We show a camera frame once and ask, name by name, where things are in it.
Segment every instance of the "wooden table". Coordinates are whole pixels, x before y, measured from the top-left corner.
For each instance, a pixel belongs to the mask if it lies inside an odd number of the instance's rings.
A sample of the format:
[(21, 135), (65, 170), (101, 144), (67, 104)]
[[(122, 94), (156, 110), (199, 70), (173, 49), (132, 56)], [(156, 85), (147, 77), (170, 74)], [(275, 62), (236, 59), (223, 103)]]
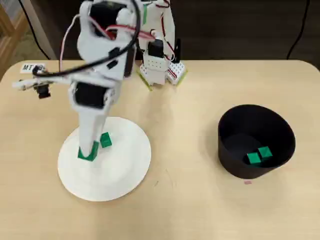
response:
[[(67, 61), (66, 67), (79, 65)], [(56, 61), (46, 62), (51, 71)], [(139, 124), (152, 146), (150, 170), (114, 201), (80, 200), (57, 173), (60, 147), (77, 127), (67, 86), (38, 100), (0, 84), (1, 240), (319, 240), (320, 74), (302, 61), (186, 61), (179, 87), (150, 92), (134, 75), (112, 116)], [(258, 104), (296, 135), (292, 159), (244, 184), (217, 157), (217, 124), (229, 108)]]

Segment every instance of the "dark background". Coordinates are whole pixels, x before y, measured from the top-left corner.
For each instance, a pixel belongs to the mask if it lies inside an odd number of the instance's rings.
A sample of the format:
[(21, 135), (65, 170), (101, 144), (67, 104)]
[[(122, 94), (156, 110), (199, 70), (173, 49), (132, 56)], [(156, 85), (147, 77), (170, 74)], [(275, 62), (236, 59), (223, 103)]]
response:
[[(58, 56), (82, 0), (31, 0)], [(306, 0), (171, 0), (182, 59), (286, 59), (302, 25)], [(65, 58), (77, 59), (79, 25)], [(320, 69), (320, 0), (311, 0), (304, 34), (291, 59)]]

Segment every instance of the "white circular base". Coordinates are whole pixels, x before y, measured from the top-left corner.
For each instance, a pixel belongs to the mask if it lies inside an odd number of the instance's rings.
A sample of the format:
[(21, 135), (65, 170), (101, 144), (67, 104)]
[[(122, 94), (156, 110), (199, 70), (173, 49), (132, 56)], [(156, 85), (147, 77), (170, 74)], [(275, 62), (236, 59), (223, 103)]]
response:
[(120, 198), (135, 189), (149, 169), (151, 146), (138, 125), (120, 117), (108, 117), (105, 132), (109, 133), (112, 146), (103, 149), (100, 145), (93, 162), (78, 158), (78, 129), (60, 150), (59, 177), (64, 187), (81, 199), (103, 202)]

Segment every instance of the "black bowl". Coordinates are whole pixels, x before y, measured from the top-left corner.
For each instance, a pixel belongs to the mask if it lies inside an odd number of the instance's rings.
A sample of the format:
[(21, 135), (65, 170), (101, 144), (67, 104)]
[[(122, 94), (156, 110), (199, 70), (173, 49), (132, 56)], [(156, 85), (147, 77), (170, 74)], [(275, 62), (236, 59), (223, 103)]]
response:
[[(272, 156), (250, 164), (247, 154), (268, 147)], [(228, 110), (218, 124), (218, 156), (223, 167), (242, 179), (255, 179), (290, 160), (296, 139), (289, 124), (274, 111), (258, 105)]]

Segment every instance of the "black cable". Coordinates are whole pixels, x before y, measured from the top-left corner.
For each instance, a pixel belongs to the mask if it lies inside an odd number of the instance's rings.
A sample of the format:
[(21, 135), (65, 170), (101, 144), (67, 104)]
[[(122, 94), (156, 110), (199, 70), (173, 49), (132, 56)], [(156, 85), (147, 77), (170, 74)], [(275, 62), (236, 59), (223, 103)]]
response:
[(29, 16), (28, 16), (28, 14), (27, 14), (27, 11), (26, 11), (26, 9), (25, 9), (25, 6), (23, 5), (23, 3), (22, 3), (21, 0), (18, 0), (18, 1), (19, 1), (20, 5), (21, 5), (21, 8), (22, 8), (22, 10), (23, 10), (23, 12), (24, 12), (24, 15), (25, 15), (25, 17), (26, 17), (26, 19), (27, 19), (27, 21), (28, 21), (28, 23), (29, 23), (29, 26), (30, 26), (30, 29), (31, 29), (31, 32), (32, 32), (32, 35), (33, 35), (33, 38), (34, 38), (34, 41), (35, 41), (36, 45), (38, 46), (39, 50), (43, 53), (43, 55), (45, 55), (45, 57), (46, 57), (48, 60), (50, 60), (50, 57), (48, 57), (48, 55), (47, 55), (47, 54), (45, 53), (45, 51), (41, 48), (41, 46), (40, 46), (40, 44), (39, 44), (39, 42), (38, 42), (38, 39), (37, 39), (37, 37), (36, 37), (35, 30), (34, 30), (34, 28), (32, 27), (32, 24), (31, 24), (31, 21), (30, 21), (30, 18), (29, 18)]
[(305, 26), (306, 26), (306, 20), (307, 20), (307, 16), (308, 16), (308, 11), (309, 11), (309, 6), (310, 6), (310, 0), (306, 0), (306, 5), (305, 5), (305, 11), (304, 11), (304, 15), (302, 18), (302, 26), (301, 26), (301, 30), (300, 33), (298, 35), (298, 37), (296, 38), (294, 44), (292, 45), (292, 47), (290, 48), (288, 55), (286, 56), (286, 59), (289, 60), (291, 53), (293, 52), (293, 50), (295, 49), (296, 45), (298, 44), (298, 42), (300, 41), (304, 30), (305, 30)]
[(91, 62), (88, 64), (84, 64), (82, 66), (74, 67), (74, 68), (71, 68), (71, 69), (68, 69), (65, 71), (38, 73), (39, 68), (36, 66), (32, 71), (33, 75), (35, 75), (36, 77), (40, 77), (40, 78), (62, 77), (62, 76), (68, 75), (68, 74), (73, 74), (73, 73), (77, 73), (77, 72), (84, 71), (87, 69), (91, 69), (95, 66), (112, 61), (115, 58), (126, 53), (130, 48), (132, 48), (136, 44), (136, 41), (137, 41), (139, 33), (140, 33), (140, 29), (141, 29), (141, 14), (140, 14), (139, 6), (138, 6), (136, 0), (130, 0), (130, 1), (134, 7), (134, 11), (135, 11), (135, 15), (136, 15), (136, 22), (135, 22), (135, 32), (132, 36), (131, 41), (128, 43), (127, 46), (125, 46), (120, 51), (117, 51), (117, 52), (114, 51), (113, 53), (110, 53), (109, 56), (104, 57), (100, 60), (97, 60), (97, 61), (94, 61), (94, 62)]

